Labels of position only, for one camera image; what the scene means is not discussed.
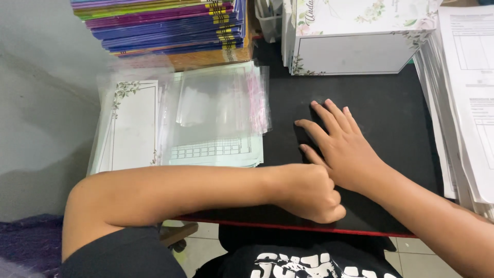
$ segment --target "pen holder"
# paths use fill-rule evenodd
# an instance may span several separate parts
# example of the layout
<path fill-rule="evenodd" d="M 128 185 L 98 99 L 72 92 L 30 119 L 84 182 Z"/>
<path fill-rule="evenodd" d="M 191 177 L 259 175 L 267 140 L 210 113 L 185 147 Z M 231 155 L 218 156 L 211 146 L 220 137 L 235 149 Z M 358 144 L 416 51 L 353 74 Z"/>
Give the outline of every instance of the pen holder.
<path fill-rule="evenodd" d="M 257 9 L 255 9 L 255 17 L 259 20 L 262 35 L 268 43 L 274 43 L 281 39 L 282 15 L 260 17 Z"/>

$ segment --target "stack of invitations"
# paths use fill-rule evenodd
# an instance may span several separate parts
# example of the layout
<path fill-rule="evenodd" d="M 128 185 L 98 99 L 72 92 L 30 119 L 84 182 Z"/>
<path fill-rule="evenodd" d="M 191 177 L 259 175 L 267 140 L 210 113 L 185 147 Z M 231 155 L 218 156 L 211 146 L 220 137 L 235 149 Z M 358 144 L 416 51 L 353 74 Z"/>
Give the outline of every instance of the stack of invitations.
<path fill-rule="evenodd" d="M 414 56 L 445 196 L 494 221 L 494 6 L 440 7 Z"/>
<path fill-rule="evenodd" d="M 175 73 L 165 83 L 117 82 L 102 103 L 89 174 L 263 163 L 262 135 L 270 129 L 267 72 L 245 62 Z"/>
<path fill-rule="evenodd" d="M 249 60 L 246 0 L 71 0 L 112 55 L 167 54 L 187 67 Z M 201 52 L 203 55 L 188 55 Z"/>

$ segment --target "black desk surface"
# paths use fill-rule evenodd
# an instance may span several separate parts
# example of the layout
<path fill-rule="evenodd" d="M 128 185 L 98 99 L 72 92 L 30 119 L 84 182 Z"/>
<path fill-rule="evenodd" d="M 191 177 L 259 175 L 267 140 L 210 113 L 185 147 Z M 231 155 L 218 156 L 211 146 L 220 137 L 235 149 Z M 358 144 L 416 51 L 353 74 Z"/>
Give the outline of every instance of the black desk surface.
<path fill-rule="evenodd" d="M 362 133 L 384 162 L 424 188 L 443 196 L 443 181 L 430 115 L 413 64 L 399 74 L 291 76 L 282 65 L 279 45 L 258 41 L 259 64 L 270 66 L 269 103 L 273 130 L 264 136 L 264 164 L 307 163 L 298 149 L 310 139 L 295 127 L 297 119 L 314 119 L 309 103 L 329 98 L 348 106 Z M 182 220 L 283 229 L 410 236 L 382 207 L 339 188 L 346 217 L 317 224 L 275 206 L 209 210 Z"/>

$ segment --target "leaf illustration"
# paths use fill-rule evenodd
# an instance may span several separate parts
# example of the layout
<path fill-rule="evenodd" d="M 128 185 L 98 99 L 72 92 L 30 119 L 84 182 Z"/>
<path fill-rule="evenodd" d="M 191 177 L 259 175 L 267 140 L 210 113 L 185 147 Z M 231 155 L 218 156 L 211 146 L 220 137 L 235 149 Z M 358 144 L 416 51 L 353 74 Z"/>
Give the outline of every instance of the leaf illustration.
<path fill-rule="evenodd" d="M 410 27 L 410 26 L 412 26 L 413 24 L 415 24 L 415 22 L 417 22 L 417 20 L 416 20 L 416 19 L 410 19 L 410 20 L 405 21 L 405 24 L 404 24 L 403 26 L 405 26 L 405 27 Z"/>

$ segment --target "hand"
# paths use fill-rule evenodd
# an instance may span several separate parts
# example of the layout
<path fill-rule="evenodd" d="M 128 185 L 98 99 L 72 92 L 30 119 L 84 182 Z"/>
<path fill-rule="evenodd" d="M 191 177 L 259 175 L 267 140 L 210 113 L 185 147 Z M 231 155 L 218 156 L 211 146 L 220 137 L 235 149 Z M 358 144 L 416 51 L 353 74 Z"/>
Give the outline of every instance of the hand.
<path fill-rule="evenodd" d="M 317 223 L 331 223 L 345 217 L 341 196 L 323 166 L 288 164 L 272 167 L 275 179 L 274 204 Z"/>
<path fill-rule="evenodd" d="M 295 121 L 297 126 L 303 127 L 314 138 L 324 159 L 307 145 L 300 145 L 300 148 L 310 162 L 324 166 L 337 185 L 366 195 L 367 190 L 372 190 L 366 186 L 371 184 L 369 181 L 386 175 L 385 172 L 391 168 L 377 156 L 364 138 L 348 107 L 344 107 L 342 112 L 329 99 L 324 104 L 327 109 L 315 101 L 311 106 L 324 122 L 329 135 L 314 122 Z"/>

